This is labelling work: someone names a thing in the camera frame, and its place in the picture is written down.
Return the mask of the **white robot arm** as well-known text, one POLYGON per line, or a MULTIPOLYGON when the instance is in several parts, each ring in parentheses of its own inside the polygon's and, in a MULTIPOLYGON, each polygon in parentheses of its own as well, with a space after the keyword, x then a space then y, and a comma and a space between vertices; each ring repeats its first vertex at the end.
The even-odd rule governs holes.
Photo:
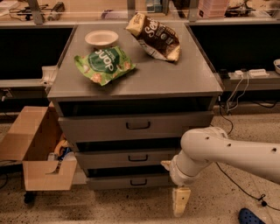
POLYGON ((161 165, 176 185, 172 190, 173 214, 183 214, 189 200, 189 185, 211 163, 231 165, 280 184, 280 144, 236 141, 219 127, 188 130, 180 140, 181 150, 161 165))

